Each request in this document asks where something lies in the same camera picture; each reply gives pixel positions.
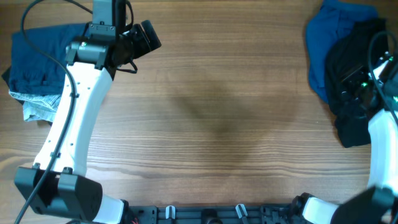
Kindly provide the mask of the black t-shirt with logo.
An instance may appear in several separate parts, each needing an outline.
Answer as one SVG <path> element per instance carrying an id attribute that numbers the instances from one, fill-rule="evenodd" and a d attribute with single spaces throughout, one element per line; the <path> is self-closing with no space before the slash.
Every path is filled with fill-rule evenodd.
<path id="1" fill-rule="evenodd" d="M 326 56 L 326 95 L 345 148 L 371 142 L 369 115 L 378 108 L 379 97 L 368 75 L 368 49 L 372 37 L 385 29 L 385 19 L 355 22 L 351 32 L 338 40 Z"/>

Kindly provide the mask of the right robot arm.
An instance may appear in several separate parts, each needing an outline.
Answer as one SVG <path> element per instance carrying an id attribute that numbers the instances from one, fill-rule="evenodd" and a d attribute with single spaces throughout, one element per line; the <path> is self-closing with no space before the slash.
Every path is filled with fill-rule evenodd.
<path id="1" fill-rule="evenodd" d="M 359 89 L 370 95 L 369 105 L 361 106 L 368 116 L 371 140 L 367 189 L 340 205 L 307 193 L 297 196 L 285 214 L 288 223 L 378 223 L 387 211 L 397 210 L 397 102 L 389 93 L 396 82 L 394 74 L 379 84 L 396 56 L 369 46 L 366 63 L 370 80 Z"/>

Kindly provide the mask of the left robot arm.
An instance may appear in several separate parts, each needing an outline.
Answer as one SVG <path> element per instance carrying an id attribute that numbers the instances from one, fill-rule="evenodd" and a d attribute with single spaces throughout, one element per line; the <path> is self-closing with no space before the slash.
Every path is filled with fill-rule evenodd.
<path id="1" fill-rule="evenodd" d="M 125 200 L 103 193 L 86 177 L 88 146 L 96 118 L 116 72 L 154 51 L 161 42 L 146 20 L 134 22 L 129 1 L 95 1 L 81 36 L 66 48 L 65 84 L 46 142 L 32 167 L 20 167 L 14 183 L 28 208 L 81 223 L 137 223 Z"/>

